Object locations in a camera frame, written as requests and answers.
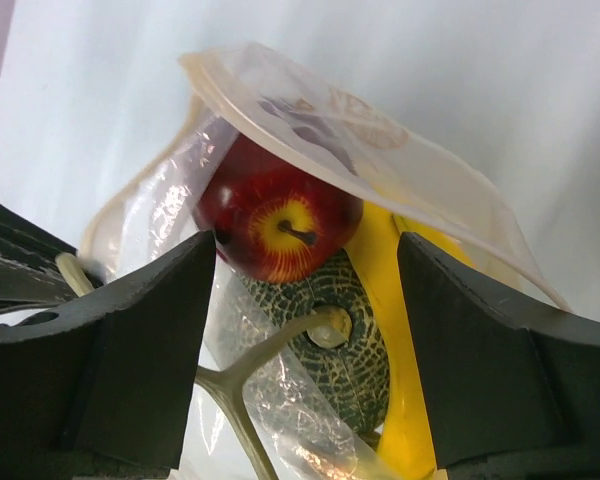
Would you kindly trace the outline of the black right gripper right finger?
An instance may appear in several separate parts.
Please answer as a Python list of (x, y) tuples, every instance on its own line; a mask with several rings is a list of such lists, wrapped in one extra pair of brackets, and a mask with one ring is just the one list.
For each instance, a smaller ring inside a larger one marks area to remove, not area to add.
[(600, 322), (416, 234), (397, 257), (438, 467), (452, 479), (600, 479)]

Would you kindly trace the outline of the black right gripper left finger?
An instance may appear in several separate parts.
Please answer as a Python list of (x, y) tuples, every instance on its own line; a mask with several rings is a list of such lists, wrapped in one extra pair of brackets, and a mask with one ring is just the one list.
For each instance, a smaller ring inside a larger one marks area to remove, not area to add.
[(214, 268), (200, 232), (34, 323), (0, 326), (0, 479), (175, 469)]

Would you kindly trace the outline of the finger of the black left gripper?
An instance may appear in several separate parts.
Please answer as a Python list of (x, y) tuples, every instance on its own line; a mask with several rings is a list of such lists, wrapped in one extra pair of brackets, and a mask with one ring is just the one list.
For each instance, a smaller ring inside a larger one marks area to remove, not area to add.
[(45, 320), (101, 282), (87, 272), (75, 247), (0, 203), (0, 316), (24, 312)]

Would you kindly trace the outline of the clear zip top bag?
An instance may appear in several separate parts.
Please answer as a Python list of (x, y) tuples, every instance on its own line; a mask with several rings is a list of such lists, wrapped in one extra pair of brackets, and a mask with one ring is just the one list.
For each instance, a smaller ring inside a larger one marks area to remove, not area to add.
[(223, 373), (201, 383), (259, 471), (265, 433), (307, 477), (432, 478), (399, 240), (561, 304), (512, 210), (459, 157), (269, 47), (179, 64), (188, 118), (92, 219), (83, 265), (113, 281), (212, 232), (205, 343)]

